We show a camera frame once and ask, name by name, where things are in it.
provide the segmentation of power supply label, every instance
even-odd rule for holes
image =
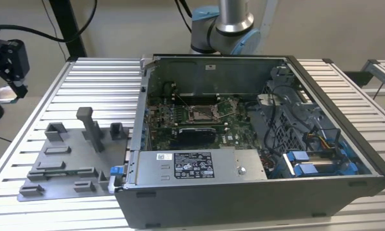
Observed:
[[[175,177],[215,178],[211,153],[175,153]]]

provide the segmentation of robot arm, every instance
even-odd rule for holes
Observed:
[[[192,14],[194,53],[252,54],[262,39],[254,22],[248,0],[219,0],[219,6],[196,8]]]
[[[25,42],[0,39],[0,77],[9,84],[9,87],[0,88],[0,103],[14,103],[25,98],[29,91],[23,82],[30,70]]]

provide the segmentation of open computer chassis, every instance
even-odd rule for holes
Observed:
[[[133,228],[332,216],[385,162],[294,56],[143,59],[117,198]]]

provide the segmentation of circuit board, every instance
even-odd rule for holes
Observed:
[[[219,97],[219,103],[214,105],[171,102],[160,98],[150,101],[151,150],[260,148],[246,103],[239,98]],[[180,144],[182,132],[192,129],[196,134]]]

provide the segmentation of slotted aluminum surface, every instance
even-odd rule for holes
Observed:
[[[385,160],[385,112],[334,64],[327,64],[322,60],[300,60],[300,62]],[[81,106],[93,106],[95,118],[102,126],[107,126],[111,122],[123,122],[133,127],[139,85],[139,60],[83,58],[77,63],[66,65],[0,160],[0,230],[133,230],[115,196],[21,203],[17,195],[45,143],[43,131],[47,124],[63,121],[67,128],[82,127],[82,123],[74,118],[75,110]],[[385,190],[375,197],[354,201],[331,218],[186,229],[188,231],[383,230]]]

